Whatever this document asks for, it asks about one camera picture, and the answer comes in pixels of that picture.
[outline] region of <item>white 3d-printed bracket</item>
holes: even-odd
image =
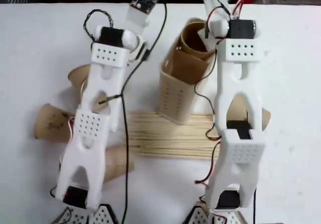
[[[217,46],[217,94],[215,126],[219,134],[227,128],[227,110],[237,93],[242,94],[253,129],[262,131],[262,103],[259,93],[259,61],[262,52],[256,39],[225,39]],[[242,64],[242,76],[234,76],[234,64]]]
[[[71,178],[79,167],[86,170],[89,183],[86,208],[96,210],[101,199],[105,176],[105,148],[109,130],[118,127],[121,99],[108,104],[110,112],[97,114],[91,111],[100,92],[106,96],[120,94],[125,78],[129,51],[123,48],[94,43],[88,84],[76,112],[74,135],[68,143],[60,169],[56,198],[63,200]]]
[[[240,185],[240,207],[249,205],[258,182],[259,163],[265,148],[262,131],[249,130],[249,134],[251,139],[242,140],[237,130],[223,131],[220,154],[205,195],[211,210],[216,208],[221,193],[231,184]]]

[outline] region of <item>paper cup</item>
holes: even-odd
[[[198,31],[203,29],[204,26],[205,23],[201,21],[191,22],[184,27],[180,36],[182,50],[202,60],[208,59],[215,52],[215,50],[207,51],[198,35]]]
[[[106,149],[106,173],[104,182],[126,173],[126,147],[115,146]],[[133,156],[129,153],[128,171],[134,170]]]
[[[78,99],[81,100],[81,95],[87,87],[87,80],[89,74],[90,65],[83,65],[75,68],[68,74],[68,79],[71,81],[73,87],[77,91]],[[108,106],[108,103],[98,104],[100,101],[105,100],[107,97],[104,93],[100,93],[92,108],[93,112],[100,112]]]
[[[49,103],[43,105],[34,125],[35,138],[53,142],[68,142],[70,138],[68,119],[72,116],[71,113]]]

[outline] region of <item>black wire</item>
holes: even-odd
[[[161,36],[165,23],[166,23],[166,19],[167,19],[167,6],[166,3],[164,3],[164,8],[165,8],[165,16],[164,16],[164,21],[163,21],[163,25],[159,31],[159,34],[154,42],[154,44],[152,45],[152,47],[149,49],[148,54],[150,54],[150,52],[154,49],[157,41],[159,40],[159,37]],[[120,97],[121,97],[121,103],[122,103],[122,110],[123,110],[123,115],[124,115],[124,125],[125,125],[125,134],[126,134],[126,174],[125,174],[125,209],[124,209],[124,213],[123,213],[123,217],[121,220],[121,224],[124,224],[125,219],[126,219],[126,214],[127,214],[127,209],[128,209],[128,166],[129,166],[129,161],[128,161],[128,157],[129,157],[129,135],[128,135],[128,125],[127,125],[127,117],[126,117],[126,107],[125,107],[125,99],[124,99],[124,91],[125,88],[129,82],[129,80],[131,79],[131,77],[133,76],[133,74],[136,72],[136,70],[140,67],[140,65],[143,63],[143,61],[146,59],[146,57],[143,57],[142,60],[137,64],[137,66],[132,70],[132,72],[129,74],[128,78],[126,79],[122,89],[121,89],[121,93],[120,93]]]
[[[91,15],[94,14],[95,12],[101,12],[101,13],[105,14],[109,19],[109,26],[111,28],[114,27],[114,21],[112,20],[111,15],[108,12],[103,11],[101,9],[93,9],[90,13],[88,13],[88,15],[87,15],[87,17],[86,17],[86,19],[84,21],[84,25],[83,25],[83,28],[85,29],[87,35],[92,39],[93,42],[95,41],[95,38],[94,38],[94,36],[92,34],[89,33],[89,31],[87,29],[87,22],[90,19]]]
[[[253,195],[253,224],[255,224],[255,216],[256,216],[256,189]]]
[[[54,188],[52,188],[50,191],[49,191],[49,194],[53,197],[53,198],[56,198],[55,196],[54,196],[54,194],[52,193],[53,191],[54,191],[54,189],[56,189],[57,188],[57,186],[55,186]]]
[[[218,3],[221,5],[221,7],[223,8],[223,10],[226,12],[226,14],[229,16],[229,18],[231,19],[231,13],[230,11],[225,7],[225,5],[220,1],[220,0],[217,0]]]

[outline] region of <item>white plastic part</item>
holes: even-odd
[[[215,209],[221,193],[231,184],[239,184],[240,207],[248,207],[258,182],[259,163],[265,148],[262,131],[250,130],[251,139],[240,139],[237,130],[224,130],[220,153],[209,179],[205,199]]]
[[[106,66],[122,68],[127,65],[129,51],[124,48],[94,43],[91,61]]]
[[[144,28],[147,26],[147,17],[147,14],[130,6],[126,16],[125,28],[135,32],[138,35],[141,35],[144,31]]]
[[[220,21],[210,21],[209,28],[215,37],[225,38],[229,31],[229,23],[226,19]]]
[[[56,198],[63,200],[71,180],[79,167],[83,167],[89,183],[86,208],[96,210],[101,199],[105,176],[105,148],[110,129],[117,130],[121,99],[113,99],[109,113],[91,111],[100,92],[106,96],[120,94],[125,78],[129,51],[127,49],[94,43],[87,88],[76,112],[74,135],[62,159],[57,182]]]
[[[74,206],[69,206],[70,211],[66,208],[63,215],[58,218],[53,224],[66,223],[66,224],[86,224],[89,211]]]
[[[220,0],[220,2],[222,2],[222,4],[228,9],[229,4],[228,4],[229,0]],[[221,4],[217,1],[217,0],[204,0],[204,4],[205,4],[205,9],[206,9],[206,13],[207,15],[212,11],[212,9],[214,9],[215,7],[220,6]]]
[[[138,36],[128,30],[125,30],[122,34],[122,44],[124,45],[124,48],[128,49],[130,52],[133,51],[138,47],[139,39]]]
[[[81,101],[81,109],[83,110],[92,109],[95,98],[100,92],[104,92],[109,97],[120,94],[129,57],[129,51],[123,48],[99,43],[94,43],[92,48],[91,59],[93,62],[96,61],[100,64],[91,64],[90,66],[87,88]],[[110,106],[111,129],[116,131],[119,122],[121,99],[114,99],[108,104]]]
[[[245,98],[248,120],[253,129],[262,131],[262,104],[259,94],[261,52],[256,40],[225,39],[218,46],[215,125],[219,134],[227,128],[227,110],[237,93]],[[234,64],[242,64],[242,76],[233,74]]]
[[[225,217],[227,221],[225,222],[224,218],[215,216],[215,213],[211,212],[209,214],[209,220],[207,224],[247,224],[239,212],[220,212],[219,215]]]

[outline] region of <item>perforated plate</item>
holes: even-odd
[[[218,56],[225,54],[225,61],[257,62],[262,56],[256,39],[225,39],[218,48]]]
[[[62,216],[57,218],[52,224],[86,224],[87,220],[89,224],[116,224],[118,223],[114,212],[111,207],[106,204],[102,204],[97,212],[93,215],[90,214],[89,210],[77,208],[74,206],[69,207],[71,210],[71,218],[66,222],[70,217],[70,211],[66,208],[62,213]]]
[[[106,129],[104,126],[107,121],[106,116],[78,109],[74,123],[75,134],[96,139],[99,132]]]
[[[227,218],[226,224],[247,224],[240,212],[221,212],[219,215]],[[208,217],[201,207],[195,207],[188,224],[208,224]],[[211,224],[224,224],[225,219],[219,216],[214,217]]]
[[[112,67],[125,67],[129,51],[124,48],[94,43],[92,45],[91,61]]]
[[[65,223],[69,218],[70,220],[66,224],[86,224],[89,210],[69,206],[71,211],[66,208],[60,218],[57,218],[52,224]]]

